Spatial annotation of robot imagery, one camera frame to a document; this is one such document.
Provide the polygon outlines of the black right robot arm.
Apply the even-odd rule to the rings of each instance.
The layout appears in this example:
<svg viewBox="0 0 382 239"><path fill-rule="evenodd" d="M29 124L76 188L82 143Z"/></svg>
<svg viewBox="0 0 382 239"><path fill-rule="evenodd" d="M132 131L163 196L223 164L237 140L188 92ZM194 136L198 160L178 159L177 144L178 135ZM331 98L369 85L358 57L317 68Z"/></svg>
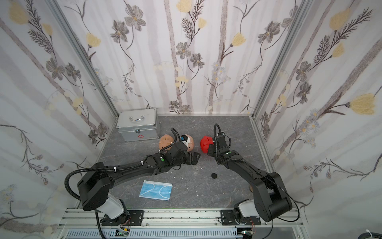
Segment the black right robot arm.
<svg viewBox="0 0 382 239"><path fill-rule="evenodd" d="M234 171L252 186L254 207L264 221L269 222L293 208L280 175L250 164L237 151L229 148L224 135L213 138L208 155L213 156L218 165Z"/></svg>

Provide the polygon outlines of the tan piggy bank front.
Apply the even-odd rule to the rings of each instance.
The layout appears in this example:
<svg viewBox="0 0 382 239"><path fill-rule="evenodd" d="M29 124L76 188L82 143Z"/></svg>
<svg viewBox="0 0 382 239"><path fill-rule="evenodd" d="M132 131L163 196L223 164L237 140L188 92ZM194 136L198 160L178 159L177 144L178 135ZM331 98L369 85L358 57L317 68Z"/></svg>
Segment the tan piggy bank front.
<svg viewBox="0 0 382 239"><path fill-rule="evenodd" d="M165 152L167 150L170 150L174 143L175 143L175 139L172 136L168 134L162 136L158 144L159 152Z"/></svg>

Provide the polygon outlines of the red piggy bank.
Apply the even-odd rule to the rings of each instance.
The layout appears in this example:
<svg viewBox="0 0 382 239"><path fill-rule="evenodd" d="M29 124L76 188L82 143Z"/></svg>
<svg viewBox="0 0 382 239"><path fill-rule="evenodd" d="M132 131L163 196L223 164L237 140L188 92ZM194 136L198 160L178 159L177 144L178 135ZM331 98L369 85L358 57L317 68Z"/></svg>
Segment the red piggy bank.
<svg viewBox="0 0 382 239"><path fill-rule="evenodd" d="M200 141L200 147L204 154L208 153L209 146L213 144L213 139L210 136L204 136Z"/></svg>

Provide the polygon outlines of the pink piggy bank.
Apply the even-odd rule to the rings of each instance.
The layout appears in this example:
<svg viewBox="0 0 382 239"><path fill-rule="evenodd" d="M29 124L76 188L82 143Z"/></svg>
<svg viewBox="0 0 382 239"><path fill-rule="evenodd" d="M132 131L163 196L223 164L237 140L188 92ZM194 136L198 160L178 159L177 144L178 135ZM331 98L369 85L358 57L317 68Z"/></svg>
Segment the pink piggy bank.
<svg viewBox="0 0 382 239"><path fill-rule="evenodd" d="M186 145L187 152L191 152L194 150L194 147L195 147L194 139L190 135L188 134L182 135L181 141L183 144Z"/></svg>

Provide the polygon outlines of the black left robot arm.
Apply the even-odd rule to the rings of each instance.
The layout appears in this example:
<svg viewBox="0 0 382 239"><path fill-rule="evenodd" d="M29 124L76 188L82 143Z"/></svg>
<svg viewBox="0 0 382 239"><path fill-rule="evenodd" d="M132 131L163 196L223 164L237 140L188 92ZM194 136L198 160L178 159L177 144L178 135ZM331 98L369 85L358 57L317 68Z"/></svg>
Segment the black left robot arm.
<svg viewBox="0 0 382 239"><path fill-rule="evenodd" d="M80 201L84 211L102 212L110 220L124 219L130 214L120 199L109 194L113 187L132 179L168 172L176 166L197 165L200 153L188 152L182 142L176 142L170 149L147 155L136 163L105 166L96 163L91 168L82 169L85 175L78 182Z"/></svg>

